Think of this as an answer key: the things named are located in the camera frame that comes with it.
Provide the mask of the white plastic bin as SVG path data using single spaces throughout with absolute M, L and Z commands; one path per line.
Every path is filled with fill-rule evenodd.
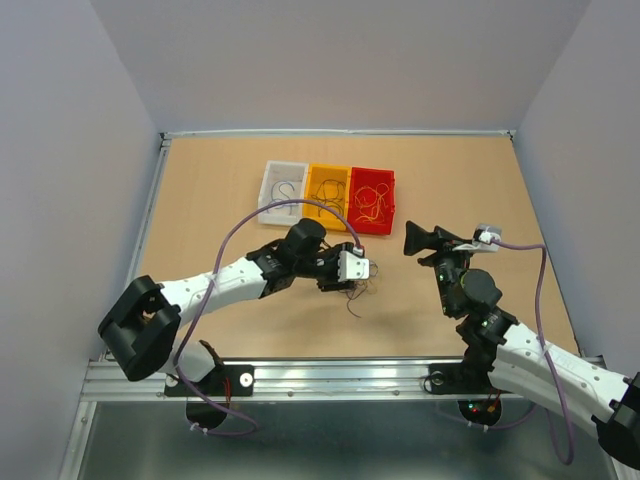
M 279 202 L 304 197 L 308 169 L 307 163 L 267 162 L 258 196 L 258 207 L 270 208 L 258 214 L 260 224 L 289 227 L 300 220 L 301 204 L 279 205 Z

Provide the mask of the yellow plastic bin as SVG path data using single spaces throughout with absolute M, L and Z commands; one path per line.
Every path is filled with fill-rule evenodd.
M 351 168 L 326 164 L 310 164 L 304 199 L 325 205 L 346 218 L 349 206 Z M 344 223 L 333 213 L 315 204 L 304 204 L 302 215 L 318 221 L 327 230 L 345 231 Z

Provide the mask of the red plastic bin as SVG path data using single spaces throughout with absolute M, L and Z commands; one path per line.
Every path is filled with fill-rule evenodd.
M 357 233 L 390 235 L 395 216 L 395 173 L 352 167 L 347 214 Z

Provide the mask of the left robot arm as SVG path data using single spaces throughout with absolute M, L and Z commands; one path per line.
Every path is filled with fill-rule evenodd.
M 368 279 L 370 262 L 362 246 L 343 242 L 326 247 L 325 228 L 304 218 L 282 239 L 247 253 L 216 272 L 156 282 L 134 279 L 98 327 L 126 378 L 143 380 L 158 372 L 183 375 L 199 393 L 215 392 L 223 371 L 205 341 L 186 345 L 178 332 L 197 316 L 289 288 L 312 279 L 322 292 L 350 289 Z

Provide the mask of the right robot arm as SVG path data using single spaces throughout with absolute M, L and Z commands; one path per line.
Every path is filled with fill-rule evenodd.
M 507 244 L 497 227 L 480 224 L 469 239 L 440 226 L 427 231 L 405 224 L 403 252 L 433 269 L 442 311 L 458 320 L 466 344 L 460 366 L 463 384 L 491 387 L 524 397 L 562 416 L 567 431 L 594 436 L 619 463 L 639 467 L 639 378 L 601 368 L 558 347 L 543 328 L 530 329 L 500 308 L 501 290 L 485 270 L 472 267 L 475 254 L 495 253 Z

